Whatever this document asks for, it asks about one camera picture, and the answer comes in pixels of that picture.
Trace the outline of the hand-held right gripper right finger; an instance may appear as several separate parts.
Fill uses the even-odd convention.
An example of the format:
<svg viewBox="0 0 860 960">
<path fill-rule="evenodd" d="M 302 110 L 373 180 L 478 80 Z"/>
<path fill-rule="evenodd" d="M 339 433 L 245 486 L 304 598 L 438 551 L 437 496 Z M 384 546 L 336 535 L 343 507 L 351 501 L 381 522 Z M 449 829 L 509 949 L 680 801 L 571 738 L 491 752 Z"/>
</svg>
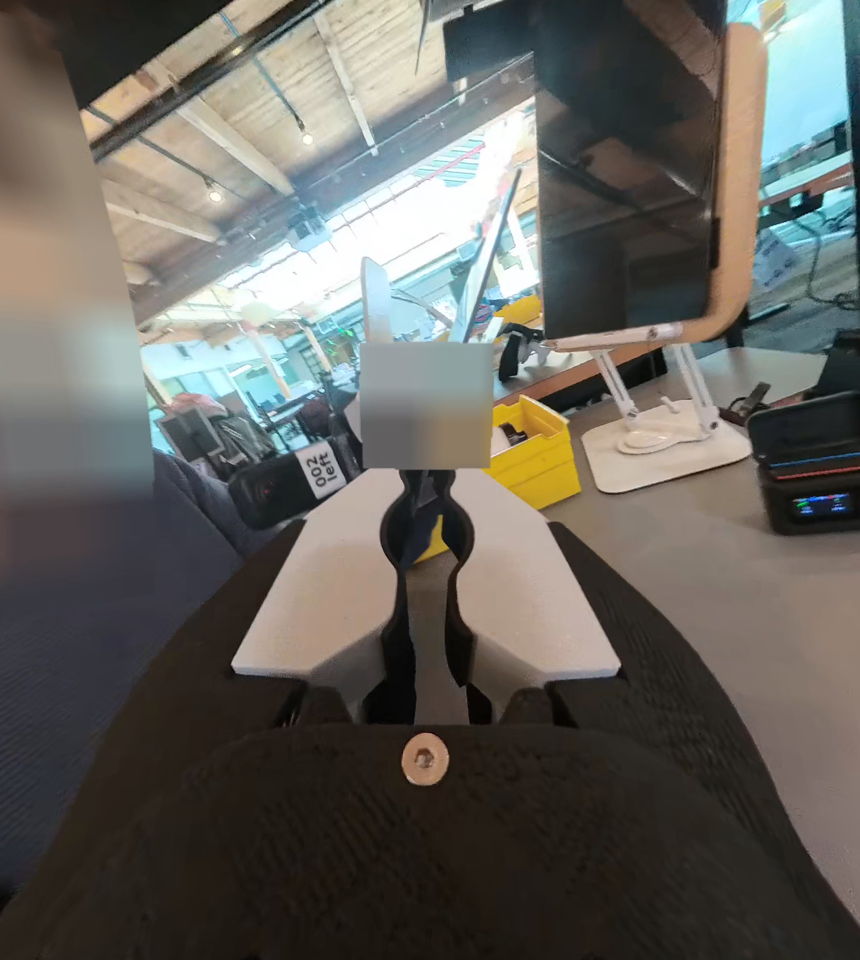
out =
<svg viewBox="0 0 860 960">
<path fill-rule="evenodd" d="M 469 722 L 499 719 L 520 690 L 617 677 L 620 660 L 543 515 L 479 469 L 443 471 L 438 496 L 457 561 L 445 652 Z"/>
</svg>

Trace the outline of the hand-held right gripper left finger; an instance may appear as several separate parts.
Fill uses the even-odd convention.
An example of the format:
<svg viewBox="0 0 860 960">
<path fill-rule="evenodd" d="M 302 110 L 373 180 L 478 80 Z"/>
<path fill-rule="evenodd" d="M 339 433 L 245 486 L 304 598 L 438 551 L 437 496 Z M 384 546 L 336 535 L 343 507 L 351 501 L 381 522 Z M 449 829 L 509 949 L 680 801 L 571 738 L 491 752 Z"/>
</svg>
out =
<svg viewBox="0 0 860 960">
<path fill-rule="evenodd" d="M 236 675 L 336 690 L 352 716 L 412 724 L 415 652 L 401 552 L 412 492 L 374 469 L 300 528 L 232 658 Z"/>
</svg>

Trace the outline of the yellow storage bin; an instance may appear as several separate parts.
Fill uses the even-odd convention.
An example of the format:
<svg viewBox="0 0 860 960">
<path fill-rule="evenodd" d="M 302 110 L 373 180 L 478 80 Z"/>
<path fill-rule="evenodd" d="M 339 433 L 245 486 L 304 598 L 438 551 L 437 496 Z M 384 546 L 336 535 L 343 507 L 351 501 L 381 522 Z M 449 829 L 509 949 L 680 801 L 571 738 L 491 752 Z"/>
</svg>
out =
<svg viewBox="0 0 860 960">
<path fill-rule="evenodd" d="M 491 451 L 484 473 L 524 500 L 544 510 L 581 493 L 569 421 L 542 402 L 522 396 L 514 403 L 493 407 L 494 433 L 504 437 L 504 426 L 525 439 L 505 450 Z"/>
</svg>

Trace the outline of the white board on stand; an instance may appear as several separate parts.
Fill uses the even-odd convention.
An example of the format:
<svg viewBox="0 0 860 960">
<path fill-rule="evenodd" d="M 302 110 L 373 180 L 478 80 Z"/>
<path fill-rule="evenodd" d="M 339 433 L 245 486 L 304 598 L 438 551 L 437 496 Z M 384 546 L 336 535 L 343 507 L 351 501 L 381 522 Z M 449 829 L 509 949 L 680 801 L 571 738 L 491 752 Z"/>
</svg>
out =
<svg viewBox="0 0 860 960">
<path fill-rule="evenodd" d="M 392 297 L 387 271 L 372 258 L 364 256 L 361 260 L 360 282 L 365 342 L 391 344 L 394 341 L 390 318 Z"/>
</svg>

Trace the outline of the black and white headset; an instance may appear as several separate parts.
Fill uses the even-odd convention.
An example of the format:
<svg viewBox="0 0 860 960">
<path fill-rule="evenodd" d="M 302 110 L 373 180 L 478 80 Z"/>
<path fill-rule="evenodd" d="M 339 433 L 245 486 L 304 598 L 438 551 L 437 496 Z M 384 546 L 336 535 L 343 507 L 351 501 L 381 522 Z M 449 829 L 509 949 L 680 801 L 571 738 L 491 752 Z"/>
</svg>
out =
<svg viewBox="0 0 860 960">
<path fill-rule="evenodd" d="M 533 356 L 536 357 L 538 364 L 543 364 L 552 351 L 544 331 L 540 328 L 532 328 L 517 322 L 506 322 L 502 325 L 499 335 L 505 338 L 497 373 L 502 384 L 517 378 L 520 366 Z"/>
</svg>

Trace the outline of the black battery charger case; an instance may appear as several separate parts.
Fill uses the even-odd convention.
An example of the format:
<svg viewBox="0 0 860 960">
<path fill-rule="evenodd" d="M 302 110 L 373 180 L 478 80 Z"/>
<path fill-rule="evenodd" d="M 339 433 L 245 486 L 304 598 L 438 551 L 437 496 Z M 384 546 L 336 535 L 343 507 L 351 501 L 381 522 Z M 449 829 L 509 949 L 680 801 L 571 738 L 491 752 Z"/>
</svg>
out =
<svg viewBox="0 0 860 960">
<path fill-rule="evenodd" d="M 860 531 L 860 391 L 772 405 L 747 432 L 775 533 Z"/>
</svg>

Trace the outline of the tilted grey screen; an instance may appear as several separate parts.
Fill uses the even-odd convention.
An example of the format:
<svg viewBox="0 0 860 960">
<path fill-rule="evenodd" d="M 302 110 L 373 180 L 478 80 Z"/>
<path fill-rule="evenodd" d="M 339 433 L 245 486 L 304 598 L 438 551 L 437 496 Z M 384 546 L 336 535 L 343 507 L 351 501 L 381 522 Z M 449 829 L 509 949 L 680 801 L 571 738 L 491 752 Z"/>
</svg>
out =
<svg viewBox="0 0 860 960">
<path fill-rule="evenodd" d="M 508 213 L 521 179 L 522 168 L 516 167 L 508 185 L 499 195 L 494 215 L 483 233 L 482 243 L 471 261 L 456 317 L 450 328 L 449 343 L 468 343 L 477 314 L 481 308 L 486 282 L 493 268 L 497 247 L 508 222 Z"/>
</svg>

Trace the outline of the black hanging panel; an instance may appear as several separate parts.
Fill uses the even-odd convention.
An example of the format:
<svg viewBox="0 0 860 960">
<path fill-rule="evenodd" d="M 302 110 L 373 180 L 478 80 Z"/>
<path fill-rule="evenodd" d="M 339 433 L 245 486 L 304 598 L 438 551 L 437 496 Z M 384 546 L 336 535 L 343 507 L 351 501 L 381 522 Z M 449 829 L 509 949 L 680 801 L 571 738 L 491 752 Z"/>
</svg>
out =
<svg viewBox="0 0 860 960">
<path fill-rule="evenodd" d="M 449 83 L 531 55 L 537 46 L 535 1 L 503 1 L 483 8 L 465 6 L 442 26 Z"/>
</svg>

